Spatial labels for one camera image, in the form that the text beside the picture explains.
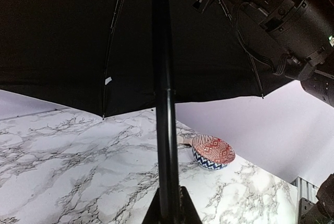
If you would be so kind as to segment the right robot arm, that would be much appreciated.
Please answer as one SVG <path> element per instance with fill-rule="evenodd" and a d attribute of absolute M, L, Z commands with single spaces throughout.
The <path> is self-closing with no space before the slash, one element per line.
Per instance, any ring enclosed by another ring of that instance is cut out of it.
<path fill-rule="evenodd" d="M 194 8 L 203 12 L 213 1 L 247 54 L 261 96 L 257 63 L 333 105 L 333 0 L 196 0 Z"/>

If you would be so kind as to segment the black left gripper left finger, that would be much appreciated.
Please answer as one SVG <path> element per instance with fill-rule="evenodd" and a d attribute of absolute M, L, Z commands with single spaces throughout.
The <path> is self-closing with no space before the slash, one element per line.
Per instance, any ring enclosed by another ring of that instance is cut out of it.
<path fill-rule="evenodd" d="M 160 224 L 161 210 L 160 210 L 160 190 L 157 190 L 153 200 L 145 214 L 142 224 Z"/>

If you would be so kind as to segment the beige and black umbrella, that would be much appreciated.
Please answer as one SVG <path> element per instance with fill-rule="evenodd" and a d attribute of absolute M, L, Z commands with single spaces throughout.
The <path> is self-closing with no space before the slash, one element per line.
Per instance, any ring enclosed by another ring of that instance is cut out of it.
<path fill-rule="evenodd" d="M 174 105 L 262 96 L 287 83 L 256 69 L 216 0 L 1 0 L 1 89 L 101 117 L 156 108 L 158 218 L 180 223 Z"/>

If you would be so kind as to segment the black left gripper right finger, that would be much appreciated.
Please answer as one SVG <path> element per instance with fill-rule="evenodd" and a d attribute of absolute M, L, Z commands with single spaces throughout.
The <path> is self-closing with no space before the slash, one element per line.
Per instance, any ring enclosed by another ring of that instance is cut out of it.
<path fill-rule="evenodd" d="M 181 223 L 201 224 L 201 219 L 197 213 L 194 203 L 186 187 L 180 186 L 180 208 Z"/>

